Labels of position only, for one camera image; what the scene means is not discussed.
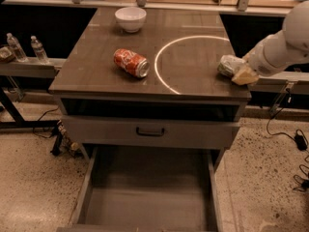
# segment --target speckled floor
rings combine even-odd
[[[16,103],[26,119],[56,108],[50,97],[27,95]],[[47,118],[59,118],[59,110]],[[6,112],[1,121],[10,120]],[[224,232],[309,231],[309,193],[294,191],[294,175],[306,176],[300,152],[286,135],[267,133],[267,110],[247,107],[233,147],[216,172]],[[309,112],[289,110],[270,122],[271,132],[309,138]],[[64,151],[50,154],[55,138],[28,132],[0,132],[0,231],[55,232],[69,223],[87,163]]]

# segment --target red soda can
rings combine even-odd
[[[148,60],[131,50],[116,50],[114,53],[114,62],[118,67],[138,78],[145,77],[149,71]]]

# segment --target bowl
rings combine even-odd
[[[117,23],[129,33],[135,33],[142,28],[146,15],[146,11],[138,7],[121,8],[115,12]]]

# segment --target water bottle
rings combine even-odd
[[[8,37],[7,38],[8,45],[10,46],[10,49],[12,50],[16,60],[18,62],[28,61],[28,58],[25,52],[23,51],[18,39],[14,37],[11,33],[8,33],[7,37]]]
[[[31,36],[31,46],[34,52],[36,53],[36,56],[38,57],[39,61],[42,64],[45,64],[45,65],[48,64],[49,60],[46,55],[46,52],[42,46],[42,43],[37,39],[37,37]]]

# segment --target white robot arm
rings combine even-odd
[[[294,64],[309,63],[309,1],[291,9],[282,30],[257,43],[244,59],[263,76],[280,73]]]

